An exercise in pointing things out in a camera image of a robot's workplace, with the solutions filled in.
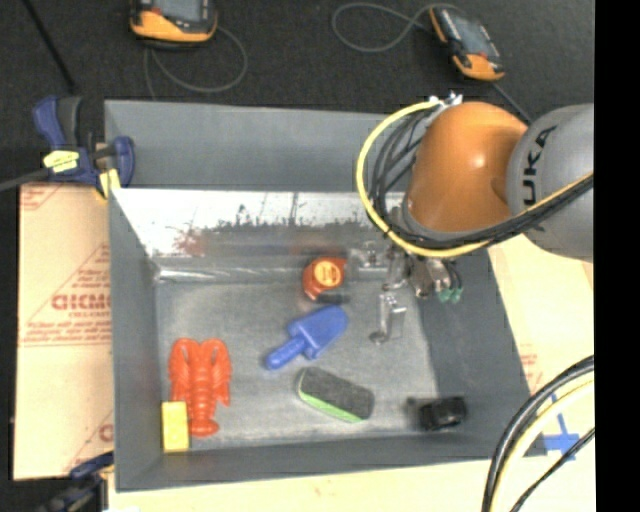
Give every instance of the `green sponge edge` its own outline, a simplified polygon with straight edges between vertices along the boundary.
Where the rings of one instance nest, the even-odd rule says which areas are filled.
[[[349,423],[358,423],[363,421],[362,418],[359,418],[355,414],[351,414],[343,409],[339,409],[335,405],[331,405],[315,396],[308,395],[304,393],[301,389],[298,389],[298,395],[302,400],[308,403],[311,407],[318,409],[319,411],[328,414],[329,416],[333,416],[335,418],[341,419],[343,421],[348,421]]]

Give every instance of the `black wire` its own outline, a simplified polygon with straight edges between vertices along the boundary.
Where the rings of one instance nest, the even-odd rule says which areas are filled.
[[[523,494],[518,498],[518,501],[511,508],[510,512],[518,512],[524,502],[533,494],[533,492],[542,484],[547,478],[553,475],[556,471],[558,471],[564,464],[571,459],[575,454],[577,454],[582,448],[584,448],[592,439],[595,438],[596,428],[593,427],[589,432],[587,432],[584,436],[582,436],[578,441],[576,441],[571,448],[569,448],[563,455],[560,457],[553,466],[551,466],[544,475],[542,475],[533,485],[531,485]]]
[[[593,355],[584,358],[578,363],[570,366],[552,381],[543,386],[532,395],[505,429],[491,459],[491,465],[487,475],[481,512],[489,512],[495,492],[495,485],[498,477],[502,473],[503,465],[513,446],[521,435],[523,429],[536,417],[540,406],[553,394],[566,384],[574,381],[578,377],[595,370],[595,357]]]
[[[175,76],[173,73],[171,73],[171,71],[169,71],[169,69],[160,60],[155,50],[153,50],[152,48],[145,48],[144,55],[142,57],[142,65],[143,65],[143,71],[144,71],[144,78],[147,84],[147,89],[149,90],[149,93],[152,99],[154,100],[156,99],[156,93],[151,83],[151,73],[149,71],[149,56],[151,56],[156,66],[160,70],[160,72],[167,79],[169,79],[178,87],[182,87],[187,91],[196,92],[200,94],[216,94],[216,93],[228,91],[229,89],[231,89],[232,87],[235,87],[242,81],[242,79],[247,74],[247,71],[249,69],[249,57],[247,55],[247,50],[245,49],[240,39],[238,39],[229,30],[225,29],[224,27],[218,26],[217,31],[221,32],[226,37],[228,37],[240,51],[240,55],[242,56],[242,68],[240,69],[236,77],[225,84],[210,86],[210,87],[190,84],[188,82],[185,82],[184,80],[181,80],[180,78]]]
[[[38,33],[40,34],[40,37],[42,38],[45,45],[47,46],[47,49],[49,50],[49,53],[53,57],[53,60],[56,61],[56,65],[58,66],[58,69],[60,70],[60,73],[62,74],[62,77],[64,78],[64,81],[67,84],[67,91],[69,92],[69,94],[72,94],[72,95],[75,94],[76,91],[78,90],[78,86],[73,80],[71,73],[69,73],[69,70],[67,69],[67,66],[64,63],[64,60],[62,60],[62,57],[58,53],[58,50],[55,44],[53,44],[51,37],[49,37],[49,33],[47,32],[47,29],[42,23],[40,16],[38,16],[38,13],[33,7],[33,5],[31,4],[30,0],[22,0],[22,5],[24,5],[25,9],[29,11],[29,15],[31,16],[33,23],[38,29]]]

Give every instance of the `red plastic lobster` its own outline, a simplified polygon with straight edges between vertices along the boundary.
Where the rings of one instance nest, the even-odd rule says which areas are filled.
[[[185,401],[189,432],[206,437],[219,425],[213,421],[216,403],[229,406],[231,360],[225,344],[216,338],[198,343],[189,338],[177,340],[169,356],[171,400]]]

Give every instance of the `kuka logo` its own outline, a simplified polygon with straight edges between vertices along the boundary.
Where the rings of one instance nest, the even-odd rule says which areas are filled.
[[[59,311],[75,309],[109,309],[111,308],[111,295],[100,293],[60,294],[51,299],[51,307]]]
[[[535,151],[532,149],[527,155],[527,167],[525,167],[524,169],[525,178],[522,180],[522,186],[528,188],[530,192],[529,197],[525,197],[523,199],[526,206],[533,206],[538,201],[536,197],[536,183],[533,180],[533,178],[535,178],[538,174],[538,168],[536,167],[536,165],[538,163],[538,160],[540,160],[540,157],[542,156],[542,150],[544,149],[544,146],[547,142],[547,137],[556,128],[557,125],[542,130],[536,137],[536,144],[540,148],[540,150]]]

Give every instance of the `yellow clamp label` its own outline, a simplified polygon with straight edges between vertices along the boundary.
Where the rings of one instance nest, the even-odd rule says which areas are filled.
[[[78,166],[80,154],[77,151],[56,149],[42,159],[42,163],[56,174]]]
[[[104,197],[109,197],[110,190],[121,188],[118,171],[116,169],[109,169],[108,171],[100,173],[100,185],[102,185]]]

